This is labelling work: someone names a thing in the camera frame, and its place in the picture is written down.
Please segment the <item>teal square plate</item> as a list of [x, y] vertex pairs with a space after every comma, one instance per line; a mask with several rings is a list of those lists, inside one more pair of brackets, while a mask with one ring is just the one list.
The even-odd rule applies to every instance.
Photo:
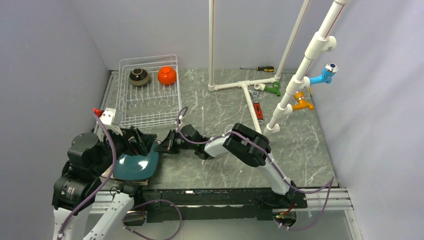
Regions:
[[147, 156], [121, 155], [115, 165], [113, 177], [123, 181], [143, 181], [152, 177], [159, 164], [159, 153], [154, 151], [158, 145], [155, 141]]

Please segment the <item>brown patterned bowl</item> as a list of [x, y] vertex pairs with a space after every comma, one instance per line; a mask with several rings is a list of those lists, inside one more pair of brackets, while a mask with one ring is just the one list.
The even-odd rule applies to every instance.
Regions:
[[148, 72], [143, 68], [134, 68], [129, 74], [129, 82], [135, 87], [143, 87], [150, 81]]

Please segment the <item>orange plastic bowl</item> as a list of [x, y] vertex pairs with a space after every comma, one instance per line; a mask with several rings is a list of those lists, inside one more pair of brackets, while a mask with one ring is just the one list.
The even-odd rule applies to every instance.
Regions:
[[172, 85], [177, 82], [177, 72], [170, 66], [164, 66], [158, 71], [157, 80], [163, 85]]

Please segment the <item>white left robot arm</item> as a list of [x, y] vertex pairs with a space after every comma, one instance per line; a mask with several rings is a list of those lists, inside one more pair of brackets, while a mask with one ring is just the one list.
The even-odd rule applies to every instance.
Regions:
[[77, 135], [67, 151], [68, 161], [61, 176], [54, 183], [52, 206], [54, 208], [55, 240], [98, 240], [110, 230], [112, 223], [124, 211], [137, 210], [144, 203], [142, 188], [136, 183], [119, 185], [112, 206], [88, 235], [83, 233], [96, 194], [105, 185], [101, 175], [118, 163], [119, 157], [147, 156], [156, 143], [157, 135], [142, 133], [138, 128], [122, 128], [121, 133], [111, 129], [100, 139], [94, 132]]

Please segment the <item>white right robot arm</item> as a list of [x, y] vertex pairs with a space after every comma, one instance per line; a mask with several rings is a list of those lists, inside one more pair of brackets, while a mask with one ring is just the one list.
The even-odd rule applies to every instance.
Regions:
[[295, 201], [291, 180], [277, 165], [269, 139], [241, 123], [236, 123], [230, 131], [216, 137], [201, 135], [191, 124], [178, 126], [170, 130], [154, 150], [171, 155], [179, 154], [180, 150], [193, 150], [202, 160], [230, 153], [245, 165], [261, 172], [280, 207], [287, 208]]

